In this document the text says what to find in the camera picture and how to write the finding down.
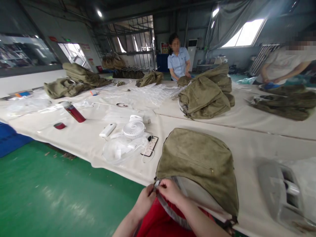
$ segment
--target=white shirt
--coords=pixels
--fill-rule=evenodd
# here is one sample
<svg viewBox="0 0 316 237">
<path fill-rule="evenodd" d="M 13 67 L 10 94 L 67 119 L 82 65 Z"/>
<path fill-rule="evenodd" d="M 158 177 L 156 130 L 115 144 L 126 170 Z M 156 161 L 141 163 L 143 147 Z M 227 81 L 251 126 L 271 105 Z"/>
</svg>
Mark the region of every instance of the white shirt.
<svg viewBox="0 0 316 237">
<path fill-rule="evenodd" d="M 270 81 L 293 71 L 302 62 L 309 62 L 316 59 L 313 50 L 290 51 L 286 47 L 279 48 L 272 52 L 264 62 L 270 64 L 267 67 L 267 76 Z M 256 81 L 263 83 L 262 76 L 259 75 Z M 278 84 L 284 84 L 286 80 L 280 81 Z"/>
</svg>

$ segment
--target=red sign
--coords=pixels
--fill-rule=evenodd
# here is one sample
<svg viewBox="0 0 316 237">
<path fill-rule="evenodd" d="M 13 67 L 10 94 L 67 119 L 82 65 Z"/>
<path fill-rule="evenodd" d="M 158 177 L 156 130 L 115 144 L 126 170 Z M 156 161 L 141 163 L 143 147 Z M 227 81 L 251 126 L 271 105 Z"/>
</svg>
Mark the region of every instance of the red sign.
<svg viewBox="0 0 316 237">
<path fill-rule="evenodd" d="M 54 36 L 49 36 L 49 39 L 53 42 L 58 42 L 58 40 L 56 39 L 56 37 Z"/>
</svg>

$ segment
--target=poster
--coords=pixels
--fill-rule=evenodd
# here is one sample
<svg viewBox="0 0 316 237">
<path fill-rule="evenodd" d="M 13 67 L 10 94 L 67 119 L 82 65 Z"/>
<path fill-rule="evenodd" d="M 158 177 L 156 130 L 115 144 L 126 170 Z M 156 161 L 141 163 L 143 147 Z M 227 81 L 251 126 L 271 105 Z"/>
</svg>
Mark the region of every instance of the poster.
<svg viewBox="0 0 316 237">
<path fill-rule="evenodd" d="M 169 53 L 169 44 L 165 42 L 160 42 L 160 51 L 162 54 Z"/>
</svg>

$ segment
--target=thermos bottle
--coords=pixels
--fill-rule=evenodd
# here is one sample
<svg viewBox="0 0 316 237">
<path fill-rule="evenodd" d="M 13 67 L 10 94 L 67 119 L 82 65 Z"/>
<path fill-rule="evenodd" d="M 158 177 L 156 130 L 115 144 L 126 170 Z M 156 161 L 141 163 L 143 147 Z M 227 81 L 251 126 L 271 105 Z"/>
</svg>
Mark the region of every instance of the thermos bottle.
<svg viewBox="0 0 316 237">
<path fill-rule="evenodd" d="M 73 116 L 78 122 L 84 122 L 86 119 L 82 114 L 67 100 L 61 102 L 62 106 Z"/>
</svg>

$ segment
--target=green floor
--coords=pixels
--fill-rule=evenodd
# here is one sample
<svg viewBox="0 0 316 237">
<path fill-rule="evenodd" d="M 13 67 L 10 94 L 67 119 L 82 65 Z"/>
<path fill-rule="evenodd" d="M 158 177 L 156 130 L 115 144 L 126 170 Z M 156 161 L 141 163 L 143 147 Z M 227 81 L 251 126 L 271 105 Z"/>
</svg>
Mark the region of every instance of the green floor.
<svg viewBox="0 0 316 237">
<path fill-rule="evenodd" d="M 0 236 L 112 236 L 142 188 L 31 142 L 0 158 Z"/>
</svg>

